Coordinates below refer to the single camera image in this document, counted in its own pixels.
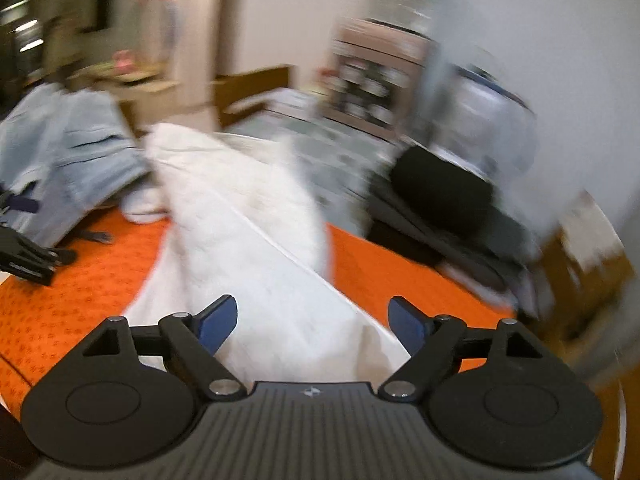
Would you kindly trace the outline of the pink water dispenser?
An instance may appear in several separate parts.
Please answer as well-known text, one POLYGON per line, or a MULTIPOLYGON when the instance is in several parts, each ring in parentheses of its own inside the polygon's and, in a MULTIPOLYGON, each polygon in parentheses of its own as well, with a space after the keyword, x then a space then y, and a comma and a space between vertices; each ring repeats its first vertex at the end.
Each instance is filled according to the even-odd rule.
POLYGON ((392 26, 352 20, 338 29, 324 117, 393 141, 411 115, 433 40, 392 26))

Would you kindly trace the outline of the far wooden chair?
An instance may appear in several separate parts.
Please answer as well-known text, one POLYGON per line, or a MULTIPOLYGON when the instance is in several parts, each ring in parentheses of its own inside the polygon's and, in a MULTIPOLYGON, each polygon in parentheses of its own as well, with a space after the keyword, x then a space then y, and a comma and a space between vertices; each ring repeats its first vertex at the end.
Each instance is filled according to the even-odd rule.
POLYGON ((566 359, 576 356, 594 323, 608 317, 606 311, 634 277, 634 267, 624 248, 623 255, 582 272, 564 252, 559 223, 537 260, 551 294, 551 306, 538 315, 532 331, 566 359))

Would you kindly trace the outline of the light blue denim jeans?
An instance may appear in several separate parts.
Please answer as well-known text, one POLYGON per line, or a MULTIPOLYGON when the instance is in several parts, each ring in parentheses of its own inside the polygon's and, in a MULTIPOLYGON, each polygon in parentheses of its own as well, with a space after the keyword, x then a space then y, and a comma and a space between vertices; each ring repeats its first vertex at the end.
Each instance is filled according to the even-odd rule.
POLYGON ((149 173, 124 116, 103 91, 42 84, 1 122, 1 184, 39 203, 6 223, 42 247, 149 173))

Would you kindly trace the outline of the dark grey folded clothes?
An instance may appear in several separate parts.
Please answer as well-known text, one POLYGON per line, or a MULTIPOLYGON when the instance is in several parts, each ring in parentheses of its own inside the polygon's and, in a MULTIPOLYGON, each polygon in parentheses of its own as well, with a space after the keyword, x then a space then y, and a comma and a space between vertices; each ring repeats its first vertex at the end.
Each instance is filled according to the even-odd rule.
POLYGON ((390 181, 374 174, 369 183, 367 240, 414 262, 447 271, 478 296, 513 300, 516 310, 535 310, 528 270, 536 244, 525 226, 499 209, 489 209, 486 224, 470 240, 435 232, 395 194, 390 181))

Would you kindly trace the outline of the pink kettlebell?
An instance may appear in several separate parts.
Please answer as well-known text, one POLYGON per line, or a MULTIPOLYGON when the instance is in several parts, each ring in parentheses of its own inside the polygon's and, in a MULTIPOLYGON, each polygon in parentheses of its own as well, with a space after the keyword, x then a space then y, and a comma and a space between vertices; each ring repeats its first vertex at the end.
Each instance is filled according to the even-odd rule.
POLYGON ((131 50, 116 51, 113 56, 114 71, 118 74, 132 73, 136 67, 136 58, 131 50))

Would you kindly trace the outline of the colourful hula hoop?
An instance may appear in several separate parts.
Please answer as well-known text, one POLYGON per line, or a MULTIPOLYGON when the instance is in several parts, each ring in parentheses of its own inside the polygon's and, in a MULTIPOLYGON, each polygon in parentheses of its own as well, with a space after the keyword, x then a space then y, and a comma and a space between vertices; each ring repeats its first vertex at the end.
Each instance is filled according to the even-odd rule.
POLYGON ((139 61, 166 65, 179 38, 180 15, 175 0, 137 0, 132 17, 139 61))

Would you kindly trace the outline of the black folded garment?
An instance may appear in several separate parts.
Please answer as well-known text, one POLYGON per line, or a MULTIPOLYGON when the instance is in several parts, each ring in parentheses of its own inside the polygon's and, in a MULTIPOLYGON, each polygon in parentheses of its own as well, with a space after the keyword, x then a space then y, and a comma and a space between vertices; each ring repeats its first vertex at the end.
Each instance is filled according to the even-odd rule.
POLYGON ((394 193, 433 231, 462 240, 486 223, 495 187, 472 171, 413 146, 388 174, 394 193))

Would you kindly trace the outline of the wall mounted television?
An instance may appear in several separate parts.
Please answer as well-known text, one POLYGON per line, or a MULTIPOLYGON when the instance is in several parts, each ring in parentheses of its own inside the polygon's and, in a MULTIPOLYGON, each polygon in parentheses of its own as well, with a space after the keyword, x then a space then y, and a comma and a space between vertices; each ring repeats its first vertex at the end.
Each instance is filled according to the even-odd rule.
POLYGON ((93 0, 93 18, 91 30, 100 32, 111 26, 111 0, 93 0))

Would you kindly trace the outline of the orange patterned table mat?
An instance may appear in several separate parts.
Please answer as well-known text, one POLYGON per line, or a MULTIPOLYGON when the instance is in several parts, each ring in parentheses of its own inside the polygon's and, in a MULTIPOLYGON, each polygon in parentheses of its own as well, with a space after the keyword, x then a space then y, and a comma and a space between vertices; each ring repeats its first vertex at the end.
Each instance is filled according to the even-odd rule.
MULTIPOLYGON (((1 285, 1 399, 20 414, 26 393, 107 315, 122 314, 141 292, 160 258, 170 224, 136 226, 115 209, 91 217, 93 229, 114 235, 102 245, 75 238, 78 259, 49 286, 11 276, 1 285)), ((330 278, 337 289, 378 322, 402 295, 429 316, 451 314, 471 327, 493 328, 503 312, 436 271, 383 247, 329 228, 330 278)))

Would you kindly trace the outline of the cream cloth on chair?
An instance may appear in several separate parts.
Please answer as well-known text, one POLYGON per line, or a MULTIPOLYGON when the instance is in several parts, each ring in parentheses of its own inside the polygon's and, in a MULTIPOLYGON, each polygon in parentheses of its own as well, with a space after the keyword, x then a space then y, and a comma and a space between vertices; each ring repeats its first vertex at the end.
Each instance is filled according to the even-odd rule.
POLYGON ((582 272, 624 253, 614 226, 593 197, 583 192, 560 218, 560 239, 564 252, 582 272))

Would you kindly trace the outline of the white quilted vest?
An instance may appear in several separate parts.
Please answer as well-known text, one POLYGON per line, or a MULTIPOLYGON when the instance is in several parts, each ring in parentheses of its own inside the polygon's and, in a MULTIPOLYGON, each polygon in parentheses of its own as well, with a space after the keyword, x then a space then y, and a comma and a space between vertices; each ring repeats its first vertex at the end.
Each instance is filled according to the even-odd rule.
POLYGON ((134 325, 230 295, 238 322, 217 352, 244 384, 370 382, 407 361, 400 342, 329 280, 330 240, 290 144, 162 122, 144 138, 153 184, 137 211, 170 226, 134 325))

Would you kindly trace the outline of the black belt with buckle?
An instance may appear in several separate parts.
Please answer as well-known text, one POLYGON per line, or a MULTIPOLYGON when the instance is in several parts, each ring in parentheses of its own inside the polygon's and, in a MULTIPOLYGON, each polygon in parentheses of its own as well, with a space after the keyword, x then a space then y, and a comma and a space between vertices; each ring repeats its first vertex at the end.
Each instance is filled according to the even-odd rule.
POLYGON ((111 245, 114 243, 114 236, 109 232, 80 230, 75 233, 80 240, 87 242, 100 243, 103 245, 111 245))

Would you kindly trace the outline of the white plastic bag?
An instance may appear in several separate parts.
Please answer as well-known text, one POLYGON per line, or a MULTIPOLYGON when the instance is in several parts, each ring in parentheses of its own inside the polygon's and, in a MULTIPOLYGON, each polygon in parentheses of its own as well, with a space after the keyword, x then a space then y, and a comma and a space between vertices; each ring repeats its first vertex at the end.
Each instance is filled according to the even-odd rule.
POLYGON ((456 67, 432 122, 428 149, 490 182, 500 194, 533 166, 536 115, 478 67, 456 67))

